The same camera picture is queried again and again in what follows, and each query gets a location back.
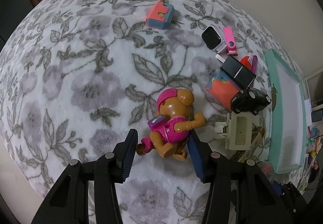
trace mint green tray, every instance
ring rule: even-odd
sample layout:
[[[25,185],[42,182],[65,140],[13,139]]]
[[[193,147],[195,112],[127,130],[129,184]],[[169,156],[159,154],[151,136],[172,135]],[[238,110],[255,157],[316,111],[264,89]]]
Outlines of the mint green tray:
[[[270,49],[265,53],[272,91],[271,144],[268,161],[275,173],[299,169],[306,150],[303,86],[288,64]]]

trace black box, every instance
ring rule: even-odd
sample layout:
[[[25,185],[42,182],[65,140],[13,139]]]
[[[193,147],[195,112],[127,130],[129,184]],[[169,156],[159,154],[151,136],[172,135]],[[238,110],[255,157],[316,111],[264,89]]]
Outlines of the black box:
[[[311,115],[313,123],[323,120],[323,110],[314,111]]]
[[[220,69],[223,70],[240,89],[249,87],[256,78],[256,75],[253,72],[232,56],[227,57]]]

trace cardboard box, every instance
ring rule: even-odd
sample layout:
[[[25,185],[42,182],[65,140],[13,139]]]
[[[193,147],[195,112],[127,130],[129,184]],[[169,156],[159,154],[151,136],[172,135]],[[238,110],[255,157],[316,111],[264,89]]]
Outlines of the cardboard box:
[[[265,133],[265,129],[262,126],[256,126],[252,130],[250,150],[237,151],[230,159],[241,163],[246,161],[249,158],[250,154],[253,154],[259,144],[263,142]]]

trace toy dog ear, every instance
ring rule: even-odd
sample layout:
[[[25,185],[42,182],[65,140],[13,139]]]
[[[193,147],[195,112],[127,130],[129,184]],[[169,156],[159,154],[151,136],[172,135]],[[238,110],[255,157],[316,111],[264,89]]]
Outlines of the toy dog ear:
[[[177,98],[186,106],[191,106],[194,102],[194,95],[188,89],[178,89]]]

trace white shelf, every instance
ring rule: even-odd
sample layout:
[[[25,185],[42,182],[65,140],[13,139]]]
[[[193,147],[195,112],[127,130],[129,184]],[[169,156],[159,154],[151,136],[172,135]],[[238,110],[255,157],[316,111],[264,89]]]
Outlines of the white shelf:
[[[319,109],[321,109],[321,108],[323,108],[323,104],[318,105],[318,106],[316,106],[316,107],[312,107],[312,112],[314,112],[314,111],[316,111],[316,110],[319,110]]]

